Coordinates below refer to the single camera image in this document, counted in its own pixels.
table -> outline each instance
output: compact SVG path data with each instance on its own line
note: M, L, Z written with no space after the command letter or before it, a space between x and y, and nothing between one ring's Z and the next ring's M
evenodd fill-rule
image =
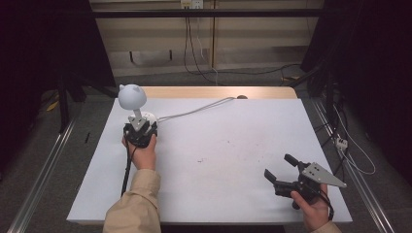
M268 168L279 180L293 182L297 170L283 160L286 152L330 171L313 128L289 87L177 86L144 87L142 111L157 117L202 107L211 98L245 95L195 115L159 125L156 169L162 223L284 224L301 221L292 200L278 197L263 177ZM115 101L67 219L103 223L120 198L125 152L121 129L131 113ZM338 222L352 221L338 188L329 189Z

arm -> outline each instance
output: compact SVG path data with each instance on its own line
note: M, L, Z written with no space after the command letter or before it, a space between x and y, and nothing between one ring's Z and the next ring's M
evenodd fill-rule
M322 183L321 190L327 194L327 185ZM296 191L291 192L291 197L294 202L300 207L303 212L305 227L312 233L340 233L337 226L328 220L329 208L321 198L309 205L302 196Z
M160 175L155 171L155 143L131 154L134 165L139 169L133 177L130 191L114 204L106 214L103 232L160 232L157 194L160 189ZM134 146L128 144L129 151Z

person's right hand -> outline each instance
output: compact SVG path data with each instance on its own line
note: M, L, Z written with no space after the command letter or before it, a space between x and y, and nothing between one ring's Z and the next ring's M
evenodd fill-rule
M327 185L322 183L321 190L323 196L327 194ZM317 197L312 205L309 205L305 199L296 191L291 192L291 197L294 202L300 207L303 212L303 221L308 231L314 231L329 222L329 207L324 200Z
M122 139L122 143L126 147L128 145L128 150L130 152L130 156L132 158L134 166L137 169L151 169L155 170L155 144L156 144L156 135L152 134L151 141L149 145L144 148L136 148L131 143L126 143L126 139Z

beige sleeve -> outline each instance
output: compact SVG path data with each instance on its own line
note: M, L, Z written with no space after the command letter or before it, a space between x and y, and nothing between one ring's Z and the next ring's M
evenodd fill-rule
M312 231L311 233L341 233L341 231L337 228L335 223L329 221L327 224L315 231Z
M148 169L138 170L130 191L107 212L104 233L160 233L157 194L160 175Z

white sphere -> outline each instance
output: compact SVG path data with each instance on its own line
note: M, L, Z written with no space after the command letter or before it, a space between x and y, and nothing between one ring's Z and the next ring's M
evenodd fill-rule
M120 85L119 103L126 110L137 110L148 100L145 90L136 84Z

